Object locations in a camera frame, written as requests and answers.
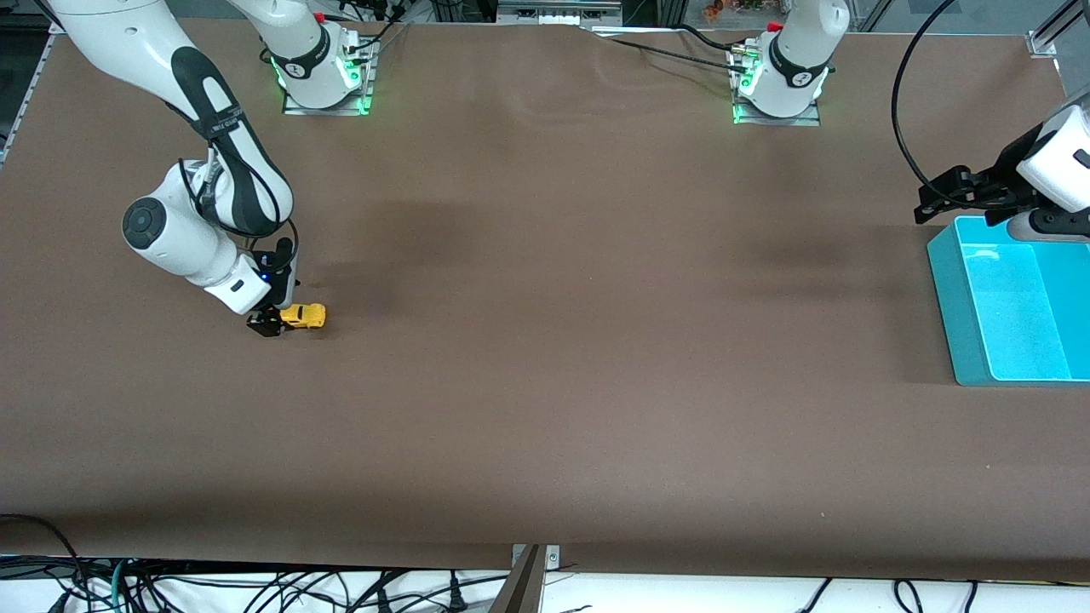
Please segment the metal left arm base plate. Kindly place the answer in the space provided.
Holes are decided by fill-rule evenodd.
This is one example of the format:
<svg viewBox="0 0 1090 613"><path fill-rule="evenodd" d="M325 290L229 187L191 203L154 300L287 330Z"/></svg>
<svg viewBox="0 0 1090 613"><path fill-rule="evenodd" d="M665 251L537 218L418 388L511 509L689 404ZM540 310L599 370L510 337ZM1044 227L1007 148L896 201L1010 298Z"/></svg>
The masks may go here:
<svg viewBox="0 0 1090 613"><path fill-rule="evenodd" d="M732 97L732 122L735 124L759 124L770 127L818 127L820 125L820 109L818 109L818 95L822 93L821 86L813 94L810 94L809 105L801 113L794 117L775 117L761 110L755 103L743 96L746 91L752 89L753 82L760 75L759 50L747 45L732 45L731 50L725 51L728 67L741 67L740 72L731 75L731 97Z"/></svg>

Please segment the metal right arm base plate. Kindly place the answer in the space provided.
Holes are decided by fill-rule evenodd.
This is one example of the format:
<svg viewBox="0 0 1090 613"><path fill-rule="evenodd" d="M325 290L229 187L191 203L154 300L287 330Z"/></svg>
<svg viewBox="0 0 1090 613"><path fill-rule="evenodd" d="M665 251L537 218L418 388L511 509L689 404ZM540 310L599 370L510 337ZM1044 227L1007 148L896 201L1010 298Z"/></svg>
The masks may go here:
<svg viewBox="0 0 1090 613"><path fill-rule="evenodd" d="M289 86L283 73L278 84L283 91L283 113L295 116L362 117L370 115L379 67L382 46L338 55L332 62L336 75L311 80L312 84Z"/></svg>

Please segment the teal plastic bin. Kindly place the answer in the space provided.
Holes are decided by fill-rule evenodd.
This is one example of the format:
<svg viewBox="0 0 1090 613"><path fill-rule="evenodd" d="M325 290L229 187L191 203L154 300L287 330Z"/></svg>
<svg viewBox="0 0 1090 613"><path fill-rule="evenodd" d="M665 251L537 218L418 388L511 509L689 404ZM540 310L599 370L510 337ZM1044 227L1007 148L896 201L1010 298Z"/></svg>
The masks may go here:
<svg viewBox="0 0 1090 613"><path fill-rule="evenodd" d="M959 216L927 253L962 387L1090 387L1090 244Z"/></svg>

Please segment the dark brown slanted post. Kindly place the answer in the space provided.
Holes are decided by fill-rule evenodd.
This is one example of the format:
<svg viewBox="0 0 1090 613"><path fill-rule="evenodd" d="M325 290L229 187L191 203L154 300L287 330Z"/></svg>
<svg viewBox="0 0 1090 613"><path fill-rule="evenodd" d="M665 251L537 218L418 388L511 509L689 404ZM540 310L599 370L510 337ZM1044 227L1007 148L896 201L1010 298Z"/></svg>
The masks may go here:
<svg viewBox="0 0 1090 613"><path fill-rule="evenodd" d="M548 546L522 546L487 613L540 613L549 561Z"/></svg>

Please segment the aluminium frame with sockets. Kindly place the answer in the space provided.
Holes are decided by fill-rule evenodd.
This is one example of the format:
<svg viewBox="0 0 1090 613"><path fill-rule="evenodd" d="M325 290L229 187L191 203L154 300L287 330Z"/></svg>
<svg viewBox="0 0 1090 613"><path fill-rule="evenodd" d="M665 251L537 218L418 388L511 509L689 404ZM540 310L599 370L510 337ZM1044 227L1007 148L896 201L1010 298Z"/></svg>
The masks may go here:
<svg viewBox="0 0 1090 613"><path fill-rule="evenodd" d="M622 27L623 5L622 0L496 0L495 23Z"/></svg>

